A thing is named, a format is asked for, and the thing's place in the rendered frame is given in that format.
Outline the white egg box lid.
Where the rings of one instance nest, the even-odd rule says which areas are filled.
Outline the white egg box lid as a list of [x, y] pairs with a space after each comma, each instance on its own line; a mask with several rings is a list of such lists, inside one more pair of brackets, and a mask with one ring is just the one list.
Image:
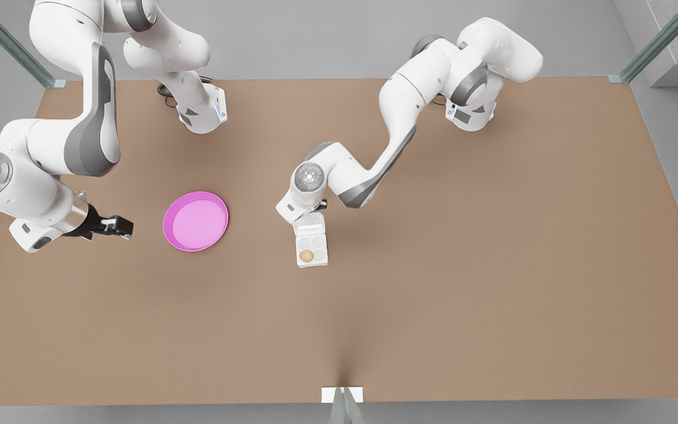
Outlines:
[[293, 230], [296, 238], [325, 234], [326, 228], [323, 214], [318, 211], [305, 214], [293, 223]]

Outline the white egg box base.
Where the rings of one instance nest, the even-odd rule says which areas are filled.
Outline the white egg box base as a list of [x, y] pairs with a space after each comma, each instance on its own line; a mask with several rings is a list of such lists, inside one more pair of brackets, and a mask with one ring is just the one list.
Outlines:
[[[312, 262], [304, 263], [300, 260], [298, 255], [302, 250], [311, 250], [313, 252], [314, 258]], [[327, 238], [325, 234], [312, 237], [295, 237], [295, 251], [296, 262], [301, 269], [328, 265]]]

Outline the pink round plate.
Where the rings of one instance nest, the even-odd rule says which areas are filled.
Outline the pink round plate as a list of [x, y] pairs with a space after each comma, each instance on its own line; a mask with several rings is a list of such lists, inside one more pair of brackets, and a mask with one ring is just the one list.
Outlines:
[[202, 251], [223, 236], [229, 217], [228, 206], [219, 196], [192, 191], [169, 205], [162, 219], [162, 233], [180, 251]]

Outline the silver frame post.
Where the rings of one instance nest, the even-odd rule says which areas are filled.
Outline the silver frame post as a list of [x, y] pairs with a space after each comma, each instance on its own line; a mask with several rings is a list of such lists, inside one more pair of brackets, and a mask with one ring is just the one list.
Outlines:
[[669, 21], [664, 27], [652, 38], [651, 41], [642, 49], [642, 51], [637, 52], [640, 54], [638, 62], [639, 74], [643, 75], [643, 70], [651, 64], [651, 61], [655, 59], [662, 51], [667, 48], [671, 41], [675, 40], [675, 37], [678, 36], [678, 12], [675, 16]]
[[0, 46], [3, 47], [3, 49], [10, 54], [24, 70], [27, 70], [27, 72], [35, 78], [43, 88], [62, 89], [67, 85], [66, 80], [54, 78], [54, 76], [51, 75], [51, 73], [48, 72], [48, 70], [46, 70], [46, 68], [43, 67], [43, 65], [38, 62], [38, 60], [35, 59], [35, 57], [33, 57], [13, 35], [11, 35], [1, 22]]
[[358, 403], [364, 401], [364, 388], [323, 387], [322, 403], [331, 403], [329, 424], [367, 424]]

